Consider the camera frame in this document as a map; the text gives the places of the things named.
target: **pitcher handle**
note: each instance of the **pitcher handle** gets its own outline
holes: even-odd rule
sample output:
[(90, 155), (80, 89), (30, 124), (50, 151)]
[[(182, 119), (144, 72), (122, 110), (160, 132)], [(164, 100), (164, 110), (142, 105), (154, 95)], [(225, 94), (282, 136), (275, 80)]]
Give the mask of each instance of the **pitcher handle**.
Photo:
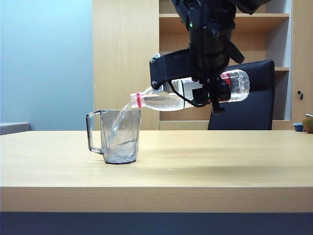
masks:
[(101, 110), (94, 111), (94, 112), (87, 114), (86, 115), (86, 125), (87, 125), (87, 136), (88, 136), (88, 148), (89, 148), (89, 150), (91, 152), (98, 153), (98, 154), (102, 155), (103, 154), (102, 149), (93, 146), (92, 128), (91, 128), (91, 121), (90, 121), (91, 117), (93, 117), (97, 114), (100, 114), (100, 113), (101, 113)]

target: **cabinet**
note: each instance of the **cabinet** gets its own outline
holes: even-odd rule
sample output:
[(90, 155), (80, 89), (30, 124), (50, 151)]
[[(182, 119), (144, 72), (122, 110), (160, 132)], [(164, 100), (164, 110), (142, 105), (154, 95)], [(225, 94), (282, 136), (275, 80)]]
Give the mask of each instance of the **cabinet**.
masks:
[[(290, 128), (290, 92), (288, 82), (291, 67), (290, 43), (290, 8), (280, 1), (276, 4), (261, 6), (252, 16), (237, 10), (232, 41), (245, 56), (245, 63), (273, 59), (275, 62), (276, 99), (274, 105), (274, 129)], [(176, 14), (174, 7), (167, 0), (159, 1), (159, 50), (166, 54), (187, 48), (189, 34)], [(206, 129), (211, 106), (190, 108), (176, 112), (160, 112), (161, 129)]]
[[(313, 54), (312, 11), (310, 0), (273, 0), (252, 16), (237, 11), (232, 41), (246, 57), (245, 63), (275, 62), (273, 129), (291, 129), (292, 121), (313, 113), (312, 70), (308, 69)], [(136, 5), (93, 0), (95, 109), (121, 109), (130, 93), (150, 85), (149, 60), (155, 53), (166, 54), (188, 44), (188, 32), (169, 0), (137, 0)], [(210, 111), (209, 105), (176, 112), (143, 109), (141, 128), (205, 130)]]

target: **cabinet door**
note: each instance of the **cabinet door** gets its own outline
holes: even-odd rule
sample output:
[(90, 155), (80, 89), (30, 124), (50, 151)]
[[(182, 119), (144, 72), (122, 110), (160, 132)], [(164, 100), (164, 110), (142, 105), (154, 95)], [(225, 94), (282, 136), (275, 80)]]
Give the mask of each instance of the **cabinet door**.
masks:
[(292, 121), (313, 113), (312, 0), (294, 0), (292, 6)]
[[(93, 0), (94, 108), (122, 109), (150, 86), (159, 51), (158, 0)], [(159, 129), (159, 113), (142, 109), (141, 129)]]

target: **water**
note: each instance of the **water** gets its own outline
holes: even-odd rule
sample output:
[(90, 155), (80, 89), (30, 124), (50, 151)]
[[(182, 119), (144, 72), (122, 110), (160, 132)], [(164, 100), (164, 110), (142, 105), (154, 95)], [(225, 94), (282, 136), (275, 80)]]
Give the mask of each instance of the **water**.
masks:
[(130, 163), (136, 160), (136, 140), (109, 147), (104, 152), (107, 163)]
[(124, 108), (119, 112), (118, 116), (116, 117), (116, 120), (114, 121), (114, 123), (112, 125), (112, 133), (108, 137), (109, 145), (113, 141), (113, 139), (115, 138), (115, 135), (116, 135), (116, 132), (118, 130), (118, 127), (119, 127), (119, 125), (121, 124), (121, 122), (123, 121), (123, 119), (125, 117), (125, 110), (131, 109), (132, 105), (133, 105), (133, 103), (132, 103), (132, 101), (130, 101), (128, 104), (126, 104), (124, 106)]

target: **cabinet handle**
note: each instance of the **cabinet handle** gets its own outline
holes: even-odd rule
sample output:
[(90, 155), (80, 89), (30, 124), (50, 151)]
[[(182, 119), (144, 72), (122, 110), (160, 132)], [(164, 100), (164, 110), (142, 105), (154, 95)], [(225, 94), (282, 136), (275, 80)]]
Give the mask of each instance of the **cabinet handle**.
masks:
[(300, 94), (300, 99), (303, 99), (303, 93), (301, 91), (298, 91), (298, 94)]

